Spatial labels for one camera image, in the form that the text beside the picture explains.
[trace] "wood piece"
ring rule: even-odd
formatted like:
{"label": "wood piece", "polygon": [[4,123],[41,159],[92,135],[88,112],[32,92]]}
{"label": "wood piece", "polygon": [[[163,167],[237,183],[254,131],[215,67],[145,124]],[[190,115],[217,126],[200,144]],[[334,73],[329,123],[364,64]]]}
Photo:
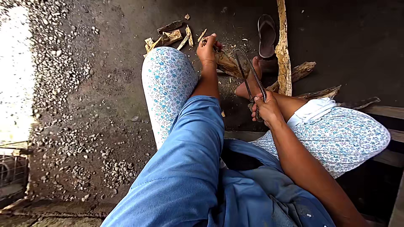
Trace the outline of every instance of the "wood piece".
{"label": "wood piece", "polygon": [[155,46],[160,42],[161,38],[162,38],[162,36],[160,36],[160,37],[158,38],[158,40],[157,40],[156,42],[154,42],[154,43],[150,46],[149,52],[155,48]]}
{"label": "wood piece", "polygon": [[340,107],[350,108],[350,109],[362,109],[369,106],[372,103],[378,103],[380,99],[378,97],[372,97],[356,102],[345,102],[345,103],[337,103]]}
{"label": "wood piece", "polygon": [[392,140],[404,143],[404,132],[403,131],[398,131],[398,130],[394,130],[394,129],[388,129],[388,131],[390,132]]}
{"label": "wood piece", "polygon": [[[303,64],[294,67],[292,70],[292,76],[291,76],[292,83],[309,75],[313,71],[315,65],[316,65],[315,61],[311,61],[311,62],[306,61]],[[267,90],[278,92],[279,91],[279,82],[276,81],[273,85],[267,87]]]}
{"label": "wood piece", "polygon": [[341,85],[339,86],[334,86],[331,88],[327,88],[324,90],[316,91],[316,92],[309,92],[309,93],[304,93],[301,95],[295,96],[296,98],[302,98],[302,99],[321,99],[321,98],[330,98],[333,99],[339,92],[339,89],[341,88]]}
{"label": "wood piece", "polygon": [[164,27],[157,29],[157,32],[159,34],[163,34],[163,32],[170,32],[172,30],[176,30],[177,28],[179,28],[181,26],[182,26],[182,21],[174,21]]}
{"label": "wood piece", "polygon": [[191,47],[194,46],[194,41],[192,40],[192,33],[191,33],[191,29],[189,28],[189,26],[187,25],[187,28],[185,28],[185,31],[187,32],[187,35],[189,35],[189,39],[188,39],[188,43]]}
{"label": "wood piece", "polygon": [[189,34],[187,34],[187,36],[182,40],[182,42],[177,47],[177,50],[181,50],[181,48],[185,45],[185,43],[188,41],[188,39],[189,39]]}
{"label": "wood piece", "polygon": [[168,46],[181,39],[182,35],[179,29],[174,30],[171,33],[163,32],[163,46]]}
{"label": "wood piece", "polygon": [[404,154],[384,149],[380,154],[372,158],[376,162],[404,168]]}
{"label": "wood piece", "polygon": [[361,110],[367,114],[376,114],[391,118],[404,119],[404,108],[385,105],[369,106]]}
{"label": "wood piece", "polygon": [[199,36],[199,38],[198,38],[198,42],[200,42],[201,41],[201,39],[203,38],[203,36],[205,35],[205,33],[206,33],[206,30],[208,30],[207,28],[205,29],[205,31],[203,31],[202,32],[202,34]]}
{"label": "wood piece", "polygon": [[279,14],[279,42],[275,47],[275,53],[279,65],[279,94],[292,96],[292,73],[288,51],[288,26],[286,23],[285,0],[277,0]]}
{"label": "wood piece", "polygon": [[150,47],[150,46],[152,46],[153,45],[153,39],[152,38],[147,38],[147,39],[145,39],[145,42],[146,42],[146,44]]}
{"label": "wood piece", "polygon": [[243,78],[240,70],[238,69],[237,63],[223,51],[216,51],[215,58],[217,62],[217,69],[225,72],[230,76],[234,76],[239,79]]}

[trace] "flip-flop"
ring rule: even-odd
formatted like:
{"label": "flip-flop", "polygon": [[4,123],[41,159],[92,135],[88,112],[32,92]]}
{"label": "flip-flop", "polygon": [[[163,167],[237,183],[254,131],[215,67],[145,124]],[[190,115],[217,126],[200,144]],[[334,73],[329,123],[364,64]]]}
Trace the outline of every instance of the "flip-flop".
{"label": "flip-flop", "polygon": [[259,50],[258,53],[263,58],[271,57],[274,50],[276,38],[275,22],[271,16],[263,14],[258,19]]}

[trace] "wood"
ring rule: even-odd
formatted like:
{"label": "wood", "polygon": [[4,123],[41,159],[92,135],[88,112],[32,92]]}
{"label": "wood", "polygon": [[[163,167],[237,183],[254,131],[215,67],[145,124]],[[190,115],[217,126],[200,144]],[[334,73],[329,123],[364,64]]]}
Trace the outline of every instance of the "wood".
{"label": "wood", "polygon": [[[315,61],[311,61],[311,62],[306,61],[305,63],[294,67],[292,70],[292,76],[291,76],[292,83],[309,75],[313,71],[315,65],[316,65]],[[273,85],[267,87],[267,90],[278,92],[279,91],[279,82],[276,81]]]}
{"label": "wood", "polygon": [[275,47],[275,53],[279,65],[279,94],[292,96],[292,72],[288,51],[288,26],[286,23],[285,0],[277,0],[279,14],[279,42]]}
{"label": "wood", "polygon": [[155,48],[155,46],[160,42],[161,38],[162,38],[162,36],[160,36],[160,37],[158,38],[158,40],[150,46],[149,52]]}
{"label": "wood", "polygon": [[402,227],[404,223],[404,172],[398,188],[396,202],[391,213],[389,227]]}
{"label": "wood", "polygon": [[194,41],[192,40],[192,33],[191,33],[191,29],[189,28],[189,26],[187,25],[187,28],[185,28],[185,31],[187,32],[187,35],[189,35],[189,39],[188,39],[188,43],[191,47],[194,46]]}
{"label": "wood", "polygon": [[206,30],[208,30],[207,28],[205,29],[205,31],[203,31],[202,32],[202,34],[199,36],[199,38],[198,38],[198,42],[200,42],[201,41],[201,39],[203,38],[203,36],[205,35],[205,33],[206,33]]}
{"label": "wood", "polygon": [[380,154],[372,158],[376,162],[381,162],[387,165],[404,168],[404,154],[399,152],[384,149]]}
{"label": "wood", "polygon": [[168,46],[181,39],[182,35],[179,29],[174,30],[171,33],[163,32],[163,46]]}
{"label": "wood", "polygon": [[403,131],[398,131],[398,130],[394,130],[394,129],[388,129],[388,131],[390,132],[392,140],[404,143],[404,132]]}
{"label": "wood", "polygon": [[361,110],[367,114],[376,114],[391,118],[404,119],[404,108],[385,105],[369,106]]}
{"label": "wood", "polygon": [[341,85],[339,86],[334,86],[331,88],[327,88],[324,90],[316,91],[316,92],[309,92],[309,93],[304,93],[301,95],[295,96],[296,98],[302,98],[302,99],[321,99],[321,98],[330,98],[333,99],[339,92],[339,89],[341,88]]}
{"label": "wood", "polygon": [[153,39],[152,38],[147,38],[145,39],[146,44],[150,47],[151,45],[153,45]]}
{"label": "wood", "polygon": [[369,106],[372,103],[378,103],[380,99],[378,97],[372,97],[356,102],[345,102],[345,103],[337,103],[337,106],[350,108],[350,109],[362,109]]}
{"label": "wood", "polygon": [[163,34],[163,32],[170,32],[172,30],[176,30],[177,28],[179,28],[181,26],[182,26],[182,21],[174,21],[164,27],[157,29],[157,32],[159,34]]}
{"label": "wood", "polygon": [[223,51],[216,51],[215,58],[217,62],[217,69],[225,72],[230,76],[234,76],[239,79],[243,78],[240,70],[238,69],[237,63]]}
{"label": "wood", "polygon": [[189,34],[187,34],[187,36],[182,40],[182,42],[177,47],[177,50],[181,50],[181,48],[185,45],[185,43],[188,41],[188,39],[189,39]]}

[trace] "wood chip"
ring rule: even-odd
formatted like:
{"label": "wood chip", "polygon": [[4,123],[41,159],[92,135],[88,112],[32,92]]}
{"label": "wood chip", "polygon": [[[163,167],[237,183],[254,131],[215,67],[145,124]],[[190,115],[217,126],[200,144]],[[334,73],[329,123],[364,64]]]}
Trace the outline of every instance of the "wood chip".
{"label": "wood chip", "polygon": [[192,40],[192,33],[191,33],[191,29],[189,28],[189,26],[187,25],[187,28],[185,28],[185,31],[187,32],[187,35],[189,35],[189,39],[188,39],[188,43],[190,46],[194,46],[194,41]]}
{"label": "wood chip", "polygon": [[279,94],[292,96],[292,73],[288,51],[288,26],[286,23],[285,0],[277,0],[279,14],[279,42],[276,45],[275,53],[279,65]]}
{"label": "wood chip", "polygon": [[153,45],[153,39],[152,38],[147,38],[147,39],[145,39],[145,42],[146,42],[146,44],[150,47],[150,46],[152,46]]}
{"label": "wood chip", "polygon": [[205,33],[206,33],[206,30],[208,30],[207,28],[205,29],[205,31],[203,31],[202,32],[202,34],[199,36],[199,38],[198,38],[198,42],[200,42],[201,41],[201,39],[203,38],[203,36],[205,35]]}
{"label": "wood chip", "polygon": [[171,33],[163,32],[163,46],[168,46],[181,39],[182,35],[179,29]]}
{"label": "wood chip", "polygon": [[155,48],[155,46],[160,42],[161,38],[162,38],[162,36],[160,36],[160,37],[158,38],[158,40],[150,46],[149,52]]}
{"label": "wood chip", "polygon": [[187,34],[187,36],[182,40],[182,42],[177,47],[177,50],[181,50],[181,48],[185,45],[185,43],[188,41],[188,39],[189,39],[189,34]]}
{"label": "wood chip", "polygon": [[164,27],[157,29],[157,32],[160,34],[163,34],[163,32],[170,32],[172,30],[176,30],[177,28],[179,28],[181,26],[182,26],[182,21],[174,21]]}

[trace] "wooden plank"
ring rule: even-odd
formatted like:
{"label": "wooden plank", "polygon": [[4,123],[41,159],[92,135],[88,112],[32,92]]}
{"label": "wooden plank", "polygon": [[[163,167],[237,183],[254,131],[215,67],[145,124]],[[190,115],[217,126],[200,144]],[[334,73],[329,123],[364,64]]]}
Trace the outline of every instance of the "wooden plank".
{"label": "wooden plank", "polygon": [[385,106],[385,105],[374,105],[369,106],[361,110],[367,114],[376,114],[391,118],[399,118],[404,119],[404,108],[402,107],[394,107],[394,106]]}
{"label": "wooden plank", "polygon": [[286,23],[285,0],[277,0],[279,14],[279,42],[275,53],[279,65],[279,94],[292,96],[292,72],[288,51],[288,26]]}
{"label": "wooden plank", "polygon": [[404,223],[404,172],[398,188],[396,203],[390,217],[389,227],[402,227]]}
{"label": "wooden plank", "polygon": [[381,162],[398,168],[404,168],[404,154],[390,151],[389,149],[385,149],[372,159],[376,162]]}
{"label": "wooden plank", "polygon": [[403,131],[398,131],[398,130],[394,130],[394,129],[388,129],[388,130],[390,132],[392,140],[404,143],[404,132]]}
{"label": "wooden plank", "polygon": [[251,142],[259,139],[267,132],[247,132],[247,131],[225,131],[225,138],[227,139],[239,139],[245,142]]}

